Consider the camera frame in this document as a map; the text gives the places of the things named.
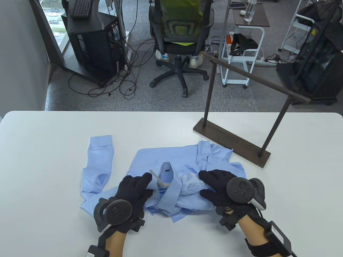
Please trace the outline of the person's left hand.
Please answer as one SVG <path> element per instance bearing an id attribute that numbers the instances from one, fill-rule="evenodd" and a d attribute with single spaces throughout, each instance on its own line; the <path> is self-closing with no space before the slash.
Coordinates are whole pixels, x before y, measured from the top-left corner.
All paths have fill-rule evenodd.
<path id="1" fill-rule="evenodd" d="M 136 177 L 127 175 L 120 182 L 118 191 L 113 197 L 114 202 L 110 204 L 110 213 L 107 215 L 112 225 L 108 229 L 110 234 L 116 231 L 138 232 L 140 227 L 144 226 L 144 206 L 153 195 L 153 190 L 147 189 L 152 178 L 153 175 L 147 172 Z"/>

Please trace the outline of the person's right hand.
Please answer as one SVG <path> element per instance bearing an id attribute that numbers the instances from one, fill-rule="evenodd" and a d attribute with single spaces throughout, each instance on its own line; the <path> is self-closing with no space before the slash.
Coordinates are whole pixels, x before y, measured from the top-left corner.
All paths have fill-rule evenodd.
<path id="1" fill-rule="evenodd" d="M 199 178 L 210 189 L 200 191 L 200 196 L 210 201 L 219 216 L 222 226 L 228 230 L 233 230 L 236 224 L 245 216 L 249 216 L 253 221 L 261 218 L 260 212 L 252 204 L 237 203 L 233 201 L 227 193 L 228 183 L 236 178 L 234 174 L 223 170 L 200 171 Z"/>

